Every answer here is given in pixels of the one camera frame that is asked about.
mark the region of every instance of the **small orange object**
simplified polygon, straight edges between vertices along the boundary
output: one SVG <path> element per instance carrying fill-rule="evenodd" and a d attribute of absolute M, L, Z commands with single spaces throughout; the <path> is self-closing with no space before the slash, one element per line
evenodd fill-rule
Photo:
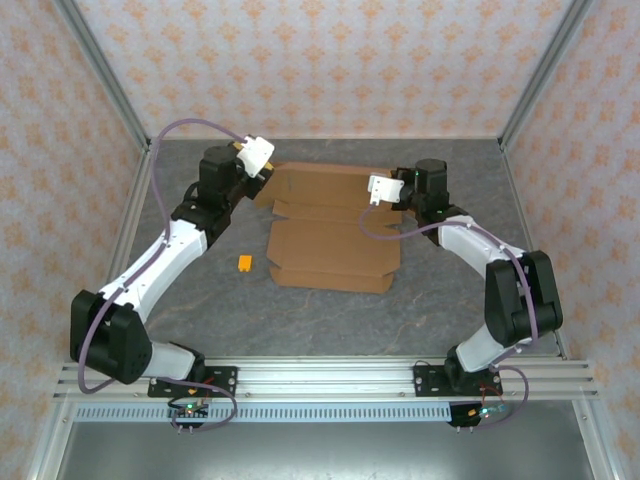
<path fill-rule="evenodd" d="M 240 255 L 238 259 L 238 271 L 250 272 L 251 271 L 251 255 Z"/>

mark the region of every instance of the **gray marble surface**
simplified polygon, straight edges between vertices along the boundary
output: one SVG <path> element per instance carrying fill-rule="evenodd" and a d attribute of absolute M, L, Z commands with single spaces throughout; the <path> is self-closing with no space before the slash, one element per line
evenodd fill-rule
<path fill-rule="evenodd" d="M 157 165 L 171 209 L 197 180 L 212 141 L 166 141 Z M 435 157 L 449 164 L 452 202 L 489 231 L 524 246 L 506 170 L 490 140 L 281 140 L 276 161 L 411 166 Z M 205 256 L 190 265 L 156 304 L 148 330 L 206 355 L 444 355 L 483 323 L 484 281 L 462 260 L 422 236 L 403 240 L 402 266 L 383 295 L 276 286 L 267 239 L 275 217 L 243 200 L 232 224 Z M 402 231 L 415 228 L 405 216 Z M 162 220 L 147 193 L 131 259 L 157 238 Z M 250 273 L 238 256 L 253 255 Z M 558 354 L 553 335 L 532 353 Z"/>

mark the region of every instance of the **patterned wallpaper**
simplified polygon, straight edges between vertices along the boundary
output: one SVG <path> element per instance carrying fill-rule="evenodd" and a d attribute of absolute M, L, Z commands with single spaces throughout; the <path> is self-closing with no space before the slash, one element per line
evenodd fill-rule
<path fill-rule="evenodd" d="M 50 0 L 0 2 L 0 478 L 22 479 L 138 152 Z"/>
<path fill-rule="evenodd" d="M 571 2 L 78 3 L 150 135 L 495 138 Z"/>
<path fill-rule="evenodd" d="M 509 150 L 554 260 L 571 353 L 596 362 L 640 472 L 640 9 L 596 0 Z M 630 475 L 629 478 L 640 478 Z"/>

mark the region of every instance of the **gray floor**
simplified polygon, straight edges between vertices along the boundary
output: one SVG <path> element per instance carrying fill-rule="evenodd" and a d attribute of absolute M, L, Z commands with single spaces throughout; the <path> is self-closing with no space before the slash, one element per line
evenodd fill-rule
<path fill-rule="evenodd" d="M 569 402 L 531 402 L 494 430 L 444 423 L 231 424 L 194 436 L 168 425 L 74 425 L 59 480 L 590 480 Z"/>
<path fill-rule="evenodd" d="M 435 157 L 449 163 L 452 202 L 506 242 L 525 246 L 497 142 L 490 140 L 282 140 L 277 161 L 411 166 Z M 213 142 L 167 141 L 158 178 L 167 206 L 197 179 Z M 266 246 L 274 216 L 243 200 L 232 224 L 160 299 L 147 324 L 153 339 L 206 355 L 444 355 L 483 322 L 484 282 L 462 260 L 416 236 L 402 243 L 402 267 L 384 295 L 280 288 L 271 280 Z M 415 228 L 407 217 L 403 231 Z M 150 192 L 132 249 L 139 256 L 160 234 Z M 250 273 L 237 271 L 250 254 Z M 535 353 L 557 354 L 554 336 Z"/>

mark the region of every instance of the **orange patterned wall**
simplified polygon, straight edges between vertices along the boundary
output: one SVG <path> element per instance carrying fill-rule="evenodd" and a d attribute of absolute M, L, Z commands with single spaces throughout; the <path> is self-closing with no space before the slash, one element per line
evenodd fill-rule
<path fill-rule="evenodd" d="M 596 0 L 509 150 L 573 355 L 596 362 L 640 472 L 640 8 Z"/>
<path fill-rule="evenodd" d="M 78 3 L 152 136 L 495 138 L 571 2 Z"/>
<path fill-rule="evenodd" d="M 50 0 L 0 2 L 0 478 L 22 479 L 138 158 Z"/>

